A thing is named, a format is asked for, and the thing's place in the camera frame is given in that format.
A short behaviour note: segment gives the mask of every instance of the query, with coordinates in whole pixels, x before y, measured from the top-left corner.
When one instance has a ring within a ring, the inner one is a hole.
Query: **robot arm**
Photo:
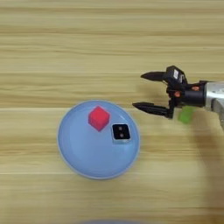
[[[133,106],[148,114],[173,118],[175,108],[194,106],[216,112],[224,129],[224,82],[201,80],[189,84],[183,71],[176,66],[169,66],[165,72],[149,72],[141,76],[149,81],[161,81],[167,85],[169,107],[162,107],[148,102],[133,103]]]

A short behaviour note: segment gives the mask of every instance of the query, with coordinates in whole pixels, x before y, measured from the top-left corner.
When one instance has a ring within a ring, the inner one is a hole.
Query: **green object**
[[[184,106],[178,115],[178,120],[182,123],[188,124],[193,119],[194,107]]]

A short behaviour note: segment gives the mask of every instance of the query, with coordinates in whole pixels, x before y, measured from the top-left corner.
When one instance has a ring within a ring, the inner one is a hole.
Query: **blue plate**
[[[97,106],[110,113],[108,125],[98,131],[88,123],[88,114]],[[113,139],[113,124],[128,124],[130,140]],[[69,110],[59,126],[58,146],[66,163],[91,179],[112,179],[126,172],[135,161],[140,136],[131,116],[107,101],[85,101]]]

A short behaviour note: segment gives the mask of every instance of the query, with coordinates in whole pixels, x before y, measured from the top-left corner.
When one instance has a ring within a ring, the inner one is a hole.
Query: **wooden table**
[[[217,115],[199,109],[184,125],[131,106],[167,104],[163,84],[139,78],[150,70],[223,81],[223,24],[222,0],[1,0],[0,223],[224,223]],[[91,99],[124,107],[140,129],[120,178],[80,177],[58,152],[61,118]]]

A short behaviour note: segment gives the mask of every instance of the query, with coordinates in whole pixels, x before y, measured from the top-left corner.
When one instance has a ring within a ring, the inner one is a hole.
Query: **red cube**
[[[88,122],[98,131],[103,130],[109,123],[109,113],[101,108],[96,107],[89,115]]]

